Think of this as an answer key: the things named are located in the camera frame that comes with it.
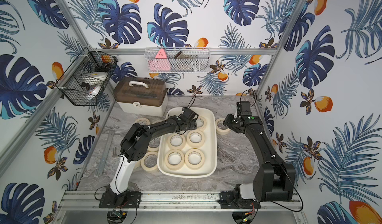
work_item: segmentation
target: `white wire basket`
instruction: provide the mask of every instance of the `white wire basket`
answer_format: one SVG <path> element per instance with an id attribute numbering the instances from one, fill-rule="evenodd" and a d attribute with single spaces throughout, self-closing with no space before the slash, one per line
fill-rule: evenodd
<path id="1" fill-rule="evenodd" d="M 146 48 L 149 73 L 206 73 L 209 71 L 209 48 L 163 48 L 167 58 L 155 58 L 162 48 Z"/>

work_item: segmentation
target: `white plastic tray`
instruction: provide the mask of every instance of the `white plastic tray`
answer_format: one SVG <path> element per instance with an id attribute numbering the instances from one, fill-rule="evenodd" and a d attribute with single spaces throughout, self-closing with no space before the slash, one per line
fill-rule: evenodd
<path id="1" fill-rule="evenodd" d="M 182 111 L 183 107 L 175 107 L 169 110 L 169 115 L 179 115 L 183 113 Z M 215 116 L 212 111 L 205 109 L 205 108 L 199 108 L 199 107 L 191 107 L 191 109 L 198 113 L 199 116 L 203 116 L 207 121 L 207 126 L 203 130 L 205 141 L 204 145 L 199 148 L 204 154 L 204 164 L 201 168 L 197 170 L 192 170 L 187 167 L 187 165 L 183 165 L 183 167 L 179 170 L 171 170 L 167 168 L 165 164 L 165 156 L 167 152 L 170 151 L 170 147 L 167 144 L 167 139 L 172 134 L 166 134 L 164 136 L 160 137 L 160 145 L 159 145 L 159 151 L 158 151 L 158 168 L 159 170 L 169 176 L 174 177 L 183 177 L 183 178 L 200 178 L 200 177 L 208 177 L 210 176 L 216 169 L 216 163 L 217 163 L 217 139 L 216 139 L 216 127 L 215 127 Z M 189 132 L 193 131 L 187 131 L 184 136 L 187 137 Z M 181 150 L 183 154 L 186 154 L 188 150 L 192 149 L 188 144 Z"/>

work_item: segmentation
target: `storage box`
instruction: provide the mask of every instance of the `storage box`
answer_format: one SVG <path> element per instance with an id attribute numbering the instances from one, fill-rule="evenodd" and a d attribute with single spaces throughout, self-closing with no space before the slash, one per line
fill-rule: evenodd
<path id="1" fill-rule="evenodd" d="M 168 102 L 165 82 L 157 79 L 123 78 L 113 94 L 127 113 L 163 116 Z"/>

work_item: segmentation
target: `brown translucent lid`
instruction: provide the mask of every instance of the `brown translucent lid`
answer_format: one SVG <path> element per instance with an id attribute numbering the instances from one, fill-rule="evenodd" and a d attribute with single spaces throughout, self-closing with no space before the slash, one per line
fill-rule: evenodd
<path id="1" fill-rule="evenodd" d="M 167 92 L 165 82 L 157 79 L 123 78 L 114 88 L 117 102 L 160 107 Z"/>

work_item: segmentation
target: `pink triangular object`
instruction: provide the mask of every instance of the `pink triangular object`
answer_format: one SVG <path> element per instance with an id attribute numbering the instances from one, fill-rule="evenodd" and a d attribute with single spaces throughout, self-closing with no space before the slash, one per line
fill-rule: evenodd
<path id="1" fill-rule="evenodd" d="M 157 53 L 155 58 L 164 58 L 164 59 L 163 59 L 163 61 L 162 60 L 156 60 L 156 59 L 150 61 L 150 72 L 151 73 L 154 73 L 156 71 L 160 72 L 160 71 L 171 70 L 169 61 L 167 59 L 166 51 L 163 48 L 161 48 L 159 50 L 159 52 Z"/>

